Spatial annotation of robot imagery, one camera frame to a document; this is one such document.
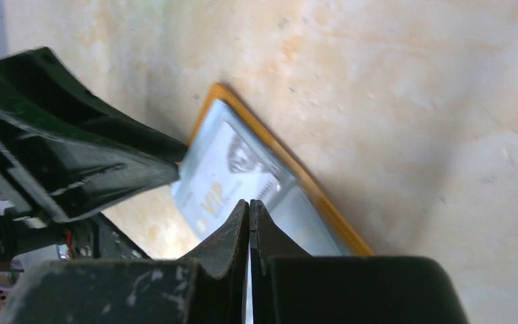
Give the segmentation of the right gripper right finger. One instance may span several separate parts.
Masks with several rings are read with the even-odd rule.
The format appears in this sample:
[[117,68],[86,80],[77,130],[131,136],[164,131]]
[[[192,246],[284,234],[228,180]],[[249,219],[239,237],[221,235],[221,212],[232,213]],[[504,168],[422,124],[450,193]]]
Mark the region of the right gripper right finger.
[[250,202],[255,323],[466,323],[454,286],[418,256],[312,256]]

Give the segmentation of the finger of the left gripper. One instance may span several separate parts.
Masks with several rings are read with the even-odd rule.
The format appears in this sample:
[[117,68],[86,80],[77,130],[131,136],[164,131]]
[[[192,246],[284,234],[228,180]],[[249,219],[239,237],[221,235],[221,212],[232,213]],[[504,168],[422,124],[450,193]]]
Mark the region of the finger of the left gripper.
[[93,94],[48,47],[0,59],[0,119],[50,139],[177,163],[187,146]]
[[177,163],[30,136],[0,119],[0,196],[21,216],[69,223],[176,181]]

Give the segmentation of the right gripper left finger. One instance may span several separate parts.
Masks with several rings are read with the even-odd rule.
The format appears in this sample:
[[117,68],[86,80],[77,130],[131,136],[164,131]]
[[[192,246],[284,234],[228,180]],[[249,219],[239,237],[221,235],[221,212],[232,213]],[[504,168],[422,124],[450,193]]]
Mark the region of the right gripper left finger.
[[244,323],[249,204],[175,260],[47,261],[17,283],[0,323]]

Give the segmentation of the white VIP card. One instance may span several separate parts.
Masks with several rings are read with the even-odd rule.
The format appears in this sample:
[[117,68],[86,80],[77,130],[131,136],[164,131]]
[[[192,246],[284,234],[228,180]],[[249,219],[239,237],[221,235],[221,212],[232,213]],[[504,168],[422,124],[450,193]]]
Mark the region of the white VIP card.
[[199,239],[222,225],[239,200],[269,203],[281,183],[232,125],[223,122],[181,165],[175,204]]

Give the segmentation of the tan leather card holder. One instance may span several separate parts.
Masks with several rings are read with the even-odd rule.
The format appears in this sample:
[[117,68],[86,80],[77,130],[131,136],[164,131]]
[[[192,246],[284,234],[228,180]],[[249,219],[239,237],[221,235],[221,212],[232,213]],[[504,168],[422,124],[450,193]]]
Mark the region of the tan leather card holder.
[[190,160],[190,153],[202,150],[223,122],[232,125],[243,136],[280,181],[280,192],[264,204],[275,223],[288,236],[313,255],[372,254],[372,249],[308,171],[223,84],[215,83],[210,87],[190,136],[188,152],[179,166],[180,179],[181,165]]

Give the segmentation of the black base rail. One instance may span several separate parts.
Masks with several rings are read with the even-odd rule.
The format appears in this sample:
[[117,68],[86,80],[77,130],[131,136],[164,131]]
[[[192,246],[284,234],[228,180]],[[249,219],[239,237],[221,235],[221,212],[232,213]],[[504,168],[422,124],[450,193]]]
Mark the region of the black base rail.
[[127,234],[104,214],[64,225],[70,259],[149,259]]

